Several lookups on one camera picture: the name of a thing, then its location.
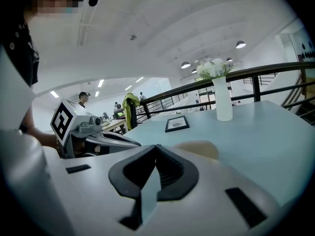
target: black railing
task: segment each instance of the black railing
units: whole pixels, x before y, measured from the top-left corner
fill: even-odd
[[[142,105],[136,109],[137,111],[137,121],[142,122],[148,119],[148,115],[146,114],[146,109],[148,113],[153,113],[153,115],[150,115],[149,118],[157,115],[158,113],[155,113],[156,111],[162,110],[168,110],[171,106],[175,105],[177,102],[183,100],[184,98],[187,98],[187,93],[181,93],[177,94],[175,96],[160,99],[154,102],[150,102],[146,105]]]
[[[250,69],[244,69],[244,70],[239,70],[235,72],[231,72],[226,76],[226,82],[231,82],[231,81],[237,81],[237,80],[242,80],[246,78],[251,79],[251,84],[253,87],[253,93],[251,94],[246,94],[246,95],[240,95],[236,97],[232,97],[232,101],[238,101],[242,99],[247,99],[247,98],[254,98],[254,102],[260,101],[261,95],[267,95],[267,94],[272,94],[272,93],[277,93],[277,92],[282,92],[282,91],[287,91],[287,90],[292,90],[292,89],[297,89],[297,88],[304,88],[310,85],[315,85],[315,82],[309,82],[305,83],[303,81],[302,84],[299,85],[293,85],[285,88],[278,88],[274,90],[268,90],[268,91],[263,91],[260,92],[260,87],[262,83],[259,81],[259,77],[261,75],[269,75],[269,74],[274,74],[276,76],[277,73],[280,72],[287,72],[287,71],[294,71],[294,70],[301,70],[304,71],[305,69],[314,69],[315,68],[315,62],[290,62],[290,63],[281,63],[281,64],[273,64],[273,65],[265,65],[265,66],[259,66],[259,67],[254,67]],[[180,110],[180,109],[188,109],[188,108],[195,108],[195,107],[201,107],[201,106],[206,106],[206,105],[211,105],[215,104],[216,101],[208,101],[208,102],[203,102],[199,104],[193,104],[193,105],[186,105],[186,106],[180,106],[180,107],[174,107],[171,109],[153,109],[152,111],[149,111],[148,106],[150,103],[162,101],[164,99],[172,98],[174,101],[176,97],[180,98],[179,95],[182,94],[187,94],[187,92],[198,90],[198,89],[203,89],[206,87],[211,87],[213,86],[213,82],[211,80],[201,80],[197,81],[179,88],[172,89],[170,91],[160,93],[158,95],[155,95],[153,97],[150,97],[148,99],[142,100],[140,102],[140,105],[143,106],[143,111],[144,113],[141,115],[145,115],[146,119],[151,118],[152,116],[163,113],[163,112],[169,112],[169,111],[174,111],[174,110]],[[314,100],[315,97],[305,99],[303,101],[298,101],[294,103],[290,103],[288,105],[284,105],[284,108],[290,108],[292,106],[297,106],[300,105],[304,102],[309,102]]]
[[[259,84],[262,85],[269,85],[268,82],[272,82],[272,79],[274,79],[276,77],[277,73],[270,73],[267,74],[266,77],[261,77],[260,75],[258,76],[259,78]],[[244,84],[251,84],[252,85],[252,78],[245,78],[243,79]]]

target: ceiling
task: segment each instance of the ceiling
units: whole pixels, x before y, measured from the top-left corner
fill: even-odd
[[[52,94],[46,93],[40,97],[37,97],[34,101],[35,103],[40,103],[48,109],[54,109],[60,103],[61,98],[65,98],[74,102],[79,101],[80,92],[88,92],[91,94],[89,96],[89,101],[94,101],[102,98],[107,98],[117,94],[126,94],[146,82],[149,78],[143,78],[136,83],[138,78],[119,78],[112,80],[104,80],[102,86],[98,88],[99,80],[85,82],[77,85],[72,85],[69,87],[61,88],[55,90],[55,93],[59,98],[55,98]],[[99,91],[98,97],[95,97],[95,93]]]
[[[101,77],[185,78],[202,57],[240,60],[289,13],[283,0],[85,1],[77,13],[30,23],[41,54],[34,91]],[[238,40],[247,46],[236,49]],[[181,69],[184,61],[192,66]]]

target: picture frame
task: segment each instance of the picture frame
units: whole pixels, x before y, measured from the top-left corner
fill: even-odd
[[[176,118],[168,119],[165,127],[165,132],[177,131],[185,128],[189,128],[188,121],[185,116],[179,116]]]

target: flower bouquet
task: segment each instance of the flower bouquet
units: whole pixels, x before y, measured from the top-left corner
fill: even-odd
[[[196,60],[195,63],[199,63],[197,67],[198,74],[202,78],[210,80],[227,75],[236,66],[230,61],[223,61],[221,59],[211,60],[209,58]]]
[[[221,59],[204,58],[196,60],[197,72],[204,79],[212,80],[215,86],[217,119],[229,121],[233,118],[232,101],[226,85],[226,75],[236,64]]]

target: light blue table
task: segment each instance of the light blue table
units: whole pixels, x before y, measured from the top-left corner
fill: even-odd
[[[165,133],[167,119],[182,115],[190,128]],[[125,136],[142,145],[211,141],[219,161],[259,184],[280,205],[301,194],[314,170],[315,129],[269,101],[233,107],[228,122],[218,121],[216,110],[182,115],[156,116]]]

